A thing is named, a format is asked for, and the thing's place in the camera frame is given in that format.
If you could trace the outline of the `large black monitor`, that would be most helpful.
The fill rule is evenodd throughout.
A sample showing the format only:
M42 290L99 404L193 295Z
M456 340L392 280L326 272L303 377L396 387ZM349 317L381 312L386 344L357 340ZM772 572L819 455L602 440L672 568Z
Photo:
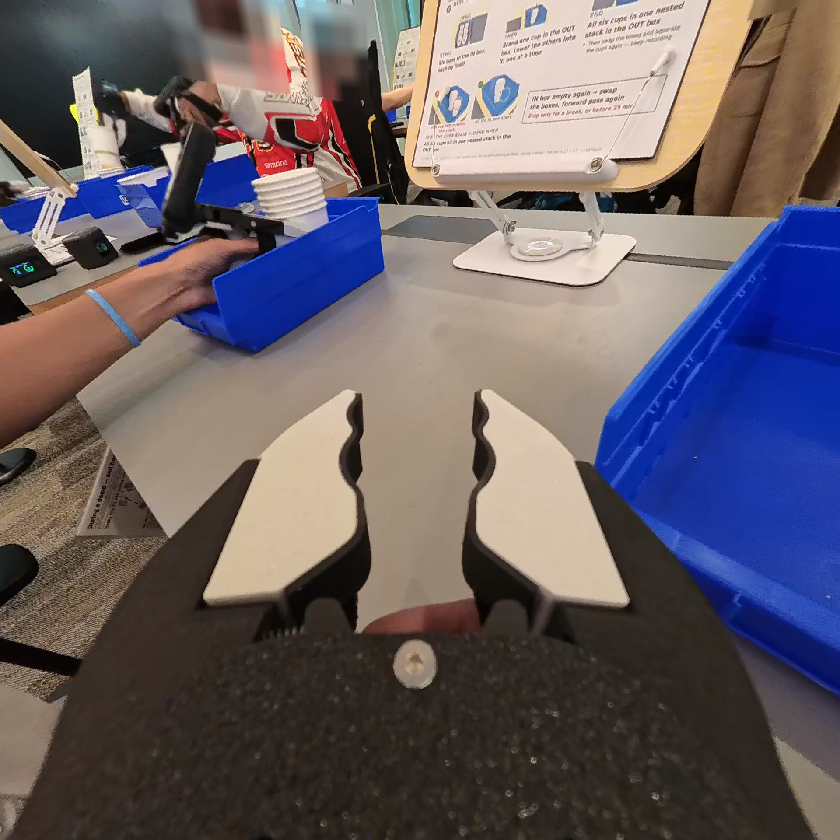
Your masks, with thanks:
M2 1L1 117L60 169L81 165L72 78L158 94L182 67L187 2Z

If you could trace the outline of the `black jacket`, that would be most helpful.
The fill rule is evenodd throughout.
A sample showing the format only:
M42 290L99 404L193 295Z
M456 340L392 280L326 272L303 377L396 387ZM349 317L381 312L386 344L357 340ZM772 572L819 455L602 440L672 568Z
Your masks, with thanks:
M358 196L378 197L382 203L407 204L409 178L403 153L382 105L377 44L370 42L361 67L359 116L355 118L351 151L361 180Z

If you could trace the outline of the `wooden display board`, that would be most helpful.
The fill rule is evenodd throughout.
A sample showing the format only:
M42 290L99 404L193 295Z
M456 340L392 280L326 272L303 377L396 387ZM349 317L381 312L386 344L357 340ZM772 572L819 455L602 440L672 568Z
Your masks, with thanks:
M77 196L77 187L49 166L3 120L1 121L1 145L6 152L33 172L49 189L58 190L66 197Z
M443 184L432 173L432 167L413 164L418 132L424 114L427 84L434 44L439 2L426 2L423 11L421 39L416 61L417 79L406 137L406 168L412 181L428 189L470 190L463 181ZM614 181L595 184L596 191L629 193L656 186L677 173L699 150L707 137L718 110L723 92L740 55L749 30L751 2L708 2L704 18L681 81L674 105L657 152L651 159L618 161ZM465 161L469 172L486 175L478 189L511 189L525 191L578 192L580 185L562 185L553 176L569 157L534 155L524 159L513 156L487 156Z

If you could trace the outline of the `blue wristband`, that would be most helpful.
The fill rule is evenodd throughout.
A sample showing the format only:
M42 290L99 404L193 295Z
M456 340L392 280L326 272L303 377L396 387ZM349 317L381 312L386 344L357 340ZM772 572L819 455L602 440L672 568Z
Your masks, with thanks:
M91 299L103 311L112 324L121 332L122 336L129 342L133 349L139 348L142 339L125 321L117 309L97 290L87 289L84 296Z

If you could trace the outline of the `person's left forearm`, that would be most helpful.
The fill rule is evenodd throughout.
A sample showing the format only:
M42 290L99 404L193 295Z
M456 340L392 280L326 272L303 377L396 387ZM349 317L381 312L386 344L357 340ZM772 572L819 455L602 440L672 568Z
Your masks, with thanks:
M1 328L1 446L40 425L132 349L84 295Z

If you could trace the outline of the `printed instruction sheet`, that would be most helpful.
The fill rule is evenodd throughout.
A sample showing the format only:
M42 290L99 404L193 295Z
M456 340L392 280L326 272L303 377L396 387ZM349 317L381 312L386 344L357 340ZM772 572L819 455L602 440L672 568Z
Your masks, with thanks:
M708 5L439 2L413 164L651 159Z

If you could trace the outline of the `person's left hand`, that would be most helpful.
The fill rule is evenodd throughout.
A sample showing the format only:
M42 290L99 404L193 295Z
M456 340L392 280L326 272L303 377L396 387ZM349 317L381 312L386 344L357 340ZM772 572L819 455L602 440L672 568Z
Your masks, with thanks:
M102 295L144 340L167 320L215 302L214 279L258 252L255 238L199 238L161 262L132 270Z

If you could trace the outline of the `stack of nested white cups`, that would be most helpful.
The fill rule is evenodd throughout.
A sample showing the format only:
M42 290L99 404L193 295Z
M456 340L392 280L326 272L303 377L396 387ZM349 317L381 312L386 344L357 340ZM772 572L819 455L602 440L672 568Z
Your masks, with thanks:
M97 123L81 124L78 133L84 180L125 172L118 135L113 128Z
M314 167L261 176L251 183L262 214L295 238L329 224L322 179Z

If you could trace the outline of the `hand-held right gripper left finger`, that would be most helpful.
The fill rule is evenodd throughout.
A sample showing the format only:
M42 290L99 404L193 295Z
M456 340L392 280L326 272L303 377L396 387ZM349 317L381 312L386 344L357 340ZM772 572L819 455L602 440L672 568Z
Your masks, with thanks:
M371 542L358 482L363 396L344 390L261 454L203 592L207 607L272 606L288 632L331 600L358 621Z

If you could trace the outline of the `white printed sign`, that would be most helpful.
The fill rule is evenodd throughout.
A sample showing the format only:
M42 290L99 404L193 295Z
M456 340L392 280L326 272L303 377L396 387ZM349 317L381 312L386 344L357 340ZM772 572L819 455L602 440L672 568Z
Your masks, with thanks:
M393 90L410 87L414 84L420 39L421 28L419 26L404 29L399 33L392 69Z

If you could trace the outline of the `black display device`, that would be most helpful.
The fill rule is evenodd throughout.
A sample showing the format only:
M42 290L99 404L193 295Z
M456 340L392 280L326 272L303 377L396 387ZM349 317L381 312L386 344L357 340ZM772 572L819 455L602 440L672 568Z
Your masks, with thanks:
M34 245L14 245L1 250L1 280L10 287L29 287L57 275L57 268Z
M119 258L112 241L98 226L88 226L66 235L61 244L84 270L95 270Z

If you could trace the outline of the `beige cloth cover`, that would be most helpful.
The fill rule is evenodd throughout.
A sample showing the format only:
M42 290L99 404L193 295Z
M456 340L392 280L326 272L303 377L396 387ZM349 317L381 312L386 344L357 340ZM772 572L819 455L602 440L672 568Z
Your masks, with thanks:
M752 2L700 155L694 213L777 217L839 198L839 2Z

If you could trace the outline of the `blue plastic bin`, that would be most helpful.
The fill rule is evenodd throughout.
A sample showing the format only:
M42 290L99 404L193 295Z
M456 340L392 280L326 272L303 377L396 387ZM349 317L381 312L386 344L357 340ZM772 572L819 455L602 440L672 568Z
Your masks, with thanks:
M838 695L838 207L756 237L609 410L595 468L728 628Z
M175 317L251 353L262 351L384 270L379 200L327 201L329 222L213 280L216 301Z
M196 200L199 203L221 207L237 207L242 203L254 203L256 193L251 185L257 178L254 163L241 143L233 144L236 154L217 149L214 160L205 169ZM163 224L162 207L172 172L162 166L118 179L117 188L121 198L140 216L150 228Z
M156 227L145 223L121 192L119 179L126 175L118 173L79 182L76 196L66 199L61 210L58 231L63 234L77 228L97 226L106 235L125 240L155 233ZM29 234L36 225L45 199L44 190L35 191L14 205L2 207L3 223L16 233Z

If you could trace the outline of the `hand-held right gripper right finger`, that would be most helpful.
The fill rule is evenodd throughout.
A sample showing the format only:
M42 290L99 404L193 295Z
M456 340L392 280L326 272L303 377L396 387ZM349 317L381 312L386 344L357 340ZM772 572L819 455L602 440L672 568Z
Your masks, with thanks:
M579 467L538 421L491 389L474 396L463 575L486 630L568 634L565 607L631 603Z

